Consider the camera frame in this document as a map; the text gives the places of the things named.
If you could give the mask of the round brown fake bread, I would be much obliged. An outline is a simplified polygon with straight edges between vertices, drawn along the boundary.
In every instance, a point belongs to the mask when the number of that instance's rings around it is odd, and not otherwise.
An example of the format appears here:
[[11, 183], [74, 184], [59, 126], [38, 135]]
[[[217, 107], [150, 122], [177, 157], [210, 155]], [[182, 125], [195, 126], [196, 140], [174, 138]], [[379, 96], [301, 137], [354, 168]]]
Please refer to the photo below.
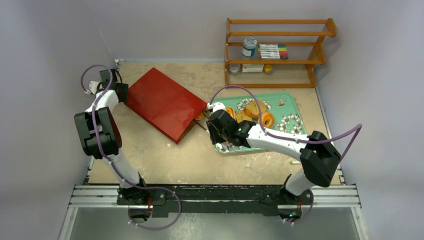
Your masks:
[[242, 121], [250, 121], [252, 122], [253, 119], [251, 117], [249, 117], [247, 114], [245, 114], [244, 111], [237, 111], [235, 113], [235, 119], [237, 121], [237, 123], [241, 123]]

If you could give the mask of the brown crusty fake bread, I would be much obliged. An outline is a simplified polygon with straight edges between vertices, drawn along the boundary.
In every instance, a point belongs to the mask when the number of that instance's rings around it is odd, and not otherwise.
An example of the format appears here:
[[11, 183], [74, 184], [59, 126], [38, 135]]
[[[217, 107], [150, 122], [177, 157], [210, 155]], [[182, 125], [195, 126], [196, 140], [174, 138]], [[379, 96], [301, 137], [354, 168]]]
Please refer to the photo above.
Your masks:
[[243, 111], [246, 115], [251, 117], [254, 120], [258, 120], [261, 113], [265, 113], [268, 110], [268, 107], [266, 104], [264, 104], [261, 100], [258, 100], [259, 104], [256, 103], [255, 100], [250, 101], [246, 104]]

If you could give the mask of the long glazed fake bread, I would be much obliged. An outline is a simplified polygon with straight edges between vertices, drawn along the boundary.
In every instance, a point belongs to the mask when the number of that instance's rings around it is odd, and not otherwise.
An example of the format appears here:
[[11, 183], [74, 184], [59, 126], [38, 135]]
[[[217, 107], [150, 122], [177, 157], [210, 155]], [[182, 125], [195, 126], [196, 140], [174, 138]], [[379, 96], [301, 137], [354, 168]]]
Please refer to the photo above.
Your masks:
[[236, 120], [236, 111], [232, 107], [226, 107], [225, 111], [234, 119]]

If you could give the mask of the orange fake bread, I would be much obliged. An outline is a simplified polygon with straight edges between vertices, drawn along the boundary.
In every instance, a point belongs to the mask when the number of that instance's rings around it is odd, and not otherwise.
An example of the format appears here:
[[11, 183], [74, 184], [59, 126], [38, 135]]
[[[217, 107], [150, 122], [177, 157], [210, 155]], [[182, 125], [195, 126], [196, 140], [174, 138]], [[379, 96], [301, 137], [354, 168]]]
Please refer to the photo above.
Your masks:
[[204, 118], [204, 113], [200, 112], [194, 119], [199, 121], [199, 120], [202, 120], [203, 118]]

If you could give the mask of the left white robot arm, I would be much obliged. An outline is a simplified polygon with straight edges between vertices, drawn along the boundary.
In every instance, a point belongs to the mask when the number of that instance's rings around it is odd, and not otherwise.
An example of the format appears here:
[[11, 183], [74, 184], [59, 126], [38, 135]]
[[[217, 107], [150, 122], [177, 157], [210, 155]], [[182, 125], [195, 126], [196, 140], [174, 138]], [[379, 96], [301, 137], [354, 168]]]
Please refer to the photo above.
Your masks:
[[79, 141], [84, 153], [105, 163], [119, 181], [120, 193], [138, 205], [146, 203], [149, 191], [139, 172], [131, 166], [122, 151], [122, 137], [113, 118], [113, 110], [128, 98], [128, 85], [122, 82], [116, 69], [106, 66], [100, 71], [100, 81], [83, 87], [94, 95], [93, 103], [74, 115]]

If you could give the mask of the round pale fake bun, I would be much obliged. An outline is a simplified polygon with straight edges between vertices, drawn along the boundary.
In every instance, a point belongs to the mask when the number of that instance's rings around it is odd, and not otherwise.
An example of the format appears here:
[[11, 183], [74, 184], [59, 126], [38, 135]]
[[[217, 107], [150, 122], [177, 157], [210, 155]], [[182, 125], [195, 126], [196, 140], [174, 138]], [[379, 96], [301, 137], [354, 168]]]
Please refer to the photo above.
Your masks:
[[275, 118], [272, 113], [263, 112], [257, 122], [262, 123], [265, 128], [272, 129], [274, 127]]

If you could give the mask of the red paper bag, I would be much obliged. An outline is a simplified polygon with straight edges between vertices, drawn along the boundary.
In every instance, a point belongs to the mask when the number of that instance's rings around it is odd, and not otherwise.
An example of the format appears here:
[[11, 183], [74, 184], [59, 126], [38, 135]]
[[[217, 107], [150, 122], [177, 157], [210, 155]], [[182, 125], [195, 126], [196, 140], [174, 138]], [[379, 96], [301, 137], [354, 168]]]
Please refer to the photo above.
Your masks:
[[178, 144], [207, 103], [153, 67], [129, 87], [125, 105]]

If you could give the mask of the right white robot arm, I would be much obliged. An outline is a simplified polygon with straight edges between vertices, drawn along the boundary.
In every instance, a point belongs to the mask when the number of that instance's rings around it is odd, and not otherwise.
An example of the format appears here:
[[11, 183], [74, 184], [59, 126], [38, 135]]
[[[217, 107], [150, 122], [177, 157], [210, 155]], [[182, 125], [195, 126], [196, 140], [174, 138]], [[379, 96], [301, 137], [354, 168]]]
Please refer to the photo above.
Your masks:
[[286, 132], [262, 128], [253, 121], [237, 122], [222, 109], [212, 113], [206, 124], [214, 145], [228, 142], [236, 147], [277, 152], [300, 161], [302, 168], [286, 179], [280, 191], [282, 200], [288, 204], [314, 186], [329, 187], [342, 158], [319, 131], [293, 135], [289, 140], [290, 134]]

